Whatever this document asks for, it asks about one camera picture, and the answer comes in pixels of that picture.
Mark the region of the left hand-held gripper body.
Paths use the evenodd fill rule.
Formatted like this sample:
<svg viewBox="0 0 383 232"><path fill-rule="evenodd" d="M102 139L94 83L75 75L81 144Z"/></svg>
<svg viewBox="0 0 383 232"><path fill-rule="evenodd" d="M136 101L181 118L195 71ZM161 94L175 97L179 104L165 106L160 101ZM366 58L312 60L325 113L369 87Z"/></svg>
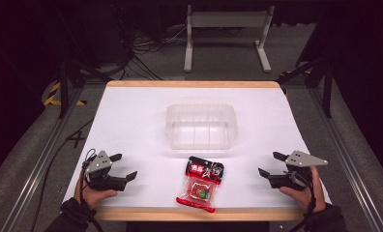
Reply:
<svg viewBox="0 0 383 232"><path fill-rule="evenodd" d="M90 164L85 167L86 182L91 189L99 191L108 189L125 190L124 178L109 175L113 163L110 162L109 155L105 151L100 151L92 158Z"/></svg>

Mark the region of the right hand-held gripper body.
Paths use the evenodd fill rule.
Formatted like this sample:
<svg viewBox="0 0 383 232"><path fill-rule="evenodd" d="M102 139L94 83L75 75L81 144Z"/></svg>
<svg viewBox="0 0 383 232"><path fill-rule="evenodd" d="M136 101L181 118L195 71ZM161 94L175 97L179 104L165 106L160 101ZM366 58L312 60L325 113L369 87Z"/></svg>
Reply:
<svg viewBox="0 0 383 232"><path fill-rule="evenodd" d="M291 189L303 190L312 184L312 166L327 165L325 159L321 159L301 151L294 151L286 161L287 170L282 175L270 175L269 182L272 189L289 187Z"/></svg>

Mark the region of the yellow black hazard tape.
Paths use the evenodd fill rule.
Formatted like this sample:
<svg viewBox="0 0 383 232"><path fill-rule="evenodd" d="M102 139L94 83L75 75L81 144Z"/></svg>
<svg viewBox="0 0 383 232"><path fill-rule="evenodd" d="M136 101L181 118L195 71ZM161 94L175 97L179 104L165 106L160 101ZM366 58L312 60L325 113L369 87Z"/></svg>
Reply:
<svg viewBox="0 0 383 232"><path fill-rule="evenodd" d="M53 86L51 87L49 94L44 101L44 105L61 105L62 102L55 99L56 93L60 90L60 82L56 81Z"/></svg>

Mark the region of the person's right hand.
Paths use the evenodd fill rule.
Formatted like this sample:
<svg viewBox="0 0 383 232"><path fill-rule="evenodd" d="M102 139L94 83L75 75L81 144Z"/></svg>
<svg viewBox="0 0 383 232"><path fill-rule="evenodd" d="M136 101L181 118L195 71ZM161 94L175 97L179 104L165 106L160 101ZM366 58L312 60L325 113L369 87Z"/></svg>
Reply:
<svg viewBox="0 0 383 232"><path fill-rule="evenodd" d="M310 171L312 173L312 190L310 190L310 188L306 188L299 191L293 188L281 187L280 192L295 199L299 206L305 211L308 210L311 197L314 196L315 207L313 208L313 212L318 213L322 212L326 208L325 196L317 168L312 166Z"/></svg>

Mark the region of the black metal stand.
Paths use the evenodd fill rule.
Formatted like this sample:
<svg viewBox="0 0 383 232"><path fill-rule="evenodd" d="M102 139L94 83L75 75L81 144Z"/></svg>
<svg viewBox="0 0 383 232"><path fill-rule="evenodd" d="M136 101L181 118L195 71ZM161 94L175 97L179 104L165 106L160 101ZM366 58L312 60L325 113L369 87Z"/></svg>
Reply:
<svg viewBox="0 0 383 232"><path fill-rule="evenodd" d="M86 29L74 12L74 7L57 5L54 7L53 38L57 44L60 74L58 77L61 87L61 111L59 118L62 119L70 109L69 83L74 88L81 89L84 84L84 75L81 70L90 76L108 82L111 78L98 71L93 64L93 49L86 36Z"/></svg>
<svg viewBox="0 0 383 232"><path fill-rule="evenodd" d="M333 67L326 59L316 59L300 66L291 72L282 72L277 80L278 84L282 84L302 73L309 71L309 75L305 81L307 88L316 88L321 80L323 84L322 107L325 115L331 118L331 91L333 84Z"/></svg>

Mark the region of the white metal stand frame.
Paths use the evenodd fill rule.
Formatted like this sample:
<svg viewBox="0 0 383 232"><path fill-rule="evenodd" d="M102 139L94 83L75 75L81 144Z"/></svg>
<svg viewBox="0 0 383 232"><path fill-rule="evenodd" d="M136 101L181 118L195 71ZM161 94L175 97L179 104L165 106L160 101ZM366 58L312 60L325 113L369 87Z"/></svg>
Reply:
<svg viewBox="0 0 383 232"><path fill-rule="evenodd" d="M256 12L199 12L194 11L191 5L187 8L187 45L185 52L184 71L192 71L192 29L193 28L260 28L261 35L254 41L257 55L264 72L269 73L272 68L269 63L264 45L271 27L275 7L269 6L266 10Z"/></svg>

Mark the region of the person's left hand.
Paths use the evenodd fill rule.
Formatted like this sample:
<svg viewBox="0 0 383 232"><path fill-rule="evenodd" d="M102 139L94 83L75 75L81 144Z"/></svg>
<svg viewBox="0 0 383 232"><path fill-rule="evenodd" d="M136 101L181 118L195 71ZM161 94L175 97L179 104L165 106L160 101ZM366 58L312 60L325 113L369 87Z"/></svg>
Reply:
<svg viewBox="0 0 383 232"><path fill-rule="evenodd" d="M81 203L81 200L84 200L90 210L94 210L101 201L114 197L117 194L118 192L114 189L103 191L91 189L82 178L78 179L74 189L74 199L78 203Z"/></svg>

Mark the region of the red snack packet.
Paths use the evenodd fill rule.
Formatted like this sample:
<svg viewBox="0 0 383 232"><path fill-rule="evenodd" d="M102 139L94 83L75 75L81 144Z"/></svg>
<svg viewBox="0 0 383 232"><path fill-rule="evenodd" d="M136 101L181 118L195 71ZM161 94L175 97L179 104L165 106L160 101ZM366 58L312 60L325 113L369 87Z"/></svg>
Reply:
<svg viewBox="0 0 383 232"><path fill-rule="evenodd" d="M179 204L213 213L214 195L221 184L224 165L191 156L185 170L186 181L182 193L176 197Z"/></svg>

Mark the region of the aluminium floor rail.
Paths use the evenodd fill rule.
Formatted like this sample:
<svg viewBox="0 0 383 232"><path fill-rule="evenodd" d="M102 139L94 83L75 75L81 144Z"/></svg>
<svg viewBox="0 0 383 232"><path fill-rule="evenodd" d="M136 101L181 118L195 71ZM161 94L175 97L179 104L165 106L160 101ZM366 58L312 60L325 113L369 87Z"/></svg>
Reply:
<svg viewBox="0 0 383 232"><path fill-rule="evenodd" d="M348 153L344 143L342 142L339 131L337 130L333 120L329 118L322 106L322 98L316 89L309 89L309 95L314 102L316 108L322 120L331 136L334 140L335 147L339 154L339 162L345 172L345 175L357 197L357 200L368 220L368 223L373 232L383 232L383 219L380 216L375 204L372 201L368 189L361 178L354 162L352 161L350 154Z"/></svg>
<svg viewBox="0 0 383 232"><path fill-rule="evenodd" d="M82 89L71 90L71 95L67 101L67 109L63 113L61 118L57 118L49 139L44 145L43 150L38 156L38 160L34 162L35 166L32 169L31 174L26 180L22 191L20 192L11 212L9 213L4 225L0 229L0 232L14 232L15 228L19 224L24 212L27 209L39 183L49 167L50 160L54 157L55 143L66 125L66 122L72 113L76 102L78 101Z"/></svg>

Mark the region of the clear plastic container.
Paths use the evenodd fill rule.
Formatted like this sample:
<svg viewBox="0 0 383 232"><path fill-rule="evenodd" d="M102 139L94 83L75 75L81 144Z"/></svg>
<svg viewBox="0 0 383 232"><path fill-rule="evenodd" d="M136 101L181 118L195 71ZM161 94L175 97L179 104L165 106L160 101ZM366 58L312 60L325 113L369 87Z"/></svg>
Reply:
<svg viewBox="0 0 383 232"><path fill-rule="evenodd" d="M172 104L166 109L165 134L174 150L227 150L238 134L230 104Z"/></svg>

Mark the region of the black tape cross mark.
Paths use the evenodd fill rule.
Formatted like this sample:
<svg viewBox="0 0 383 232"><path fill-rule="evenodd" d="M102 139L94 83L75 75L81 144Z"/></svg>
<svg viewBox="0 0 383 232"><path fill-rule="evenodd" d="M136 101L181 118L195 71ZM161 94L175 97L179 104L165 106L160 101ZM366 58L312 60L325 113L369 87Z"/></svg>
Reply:
<svg viewBox="0 0 383 232"><path fill-rule="evenodd" d="M80 141L84 141L85 137L82 135L82 131L79 130L74 134L67 137L67 141L71 141L73 143L73 147L76 149Z"/></svg>

